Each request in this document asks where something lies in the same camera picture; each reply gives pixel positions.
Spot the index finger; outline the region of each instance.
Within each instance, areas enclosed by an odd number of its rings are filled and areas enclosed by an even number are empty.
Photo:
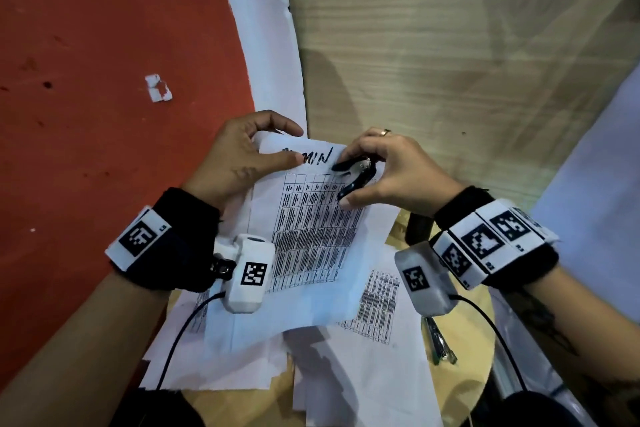
[[[349,160],[364,154],[375,154],[382,159],[387,159],[388,144],[391,141],[388,137],[359,137],[349,144],[338,157],[337,162]]]
[[[259,130],[283,130],[294,137],[301,137],[304,134],[300,125],[272,110],[262,110],[240,117],[238,120],[244,125],[244,131],[249,138]]]

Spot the wristband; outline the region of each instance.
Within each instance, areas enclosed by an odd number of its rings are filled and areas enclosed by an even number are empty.
[[[466,188],[435,220],[443,231],[430,243],[466,289],[480,283],[517,289],[546,275],[558,261],[553,232],[483,189]]]
[[[204,292],[216,278],[219,220],[213,206],[172,187],[153,208],[146,206],[105,253],[117,272],[141,287]]]

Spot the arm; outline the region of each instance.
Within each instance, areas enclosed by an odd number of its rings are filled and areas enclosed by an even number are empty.
[[[349,194],[340,205],[388,203],[433,217],[464,189],[415,140],[380,133],[379,128],[366,131],[340,156],[373,153],[387,162],[380,181]],[[640,326],[560,266],[505,298],[599,425],[640,424]]]
[[[222,211],[267,174],[303,163],[294,152],[258,154],[259,130],[303,133],[270,111],[230,120],[183,189]],[[2,425],[107,426],[168,296],[108,275],[0,395]]]

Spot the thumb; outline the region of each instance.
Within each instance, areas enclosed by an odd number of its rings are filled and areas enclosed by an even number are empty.
[[[369,206],[370,204],[380,203],[380,193],[378,192],[379,185],[379,183],[375,183],[371,186],[350,192],[338,203],[340,204],[340,208],[352,210]]]
[[[298,152],[283,150],[274,154],[260,154],[260,176],[267,176],[272,172],[288,171],[305,162],[305,156]]]

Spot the forearm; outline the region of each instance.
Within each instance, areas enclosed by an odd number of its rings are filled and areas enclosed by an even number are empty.
[[[108,425],[168,296],[108,275],[4,390],[3,425]]]
[[[560,267],[504,296],[599,425],[638,425],[640,326]]]

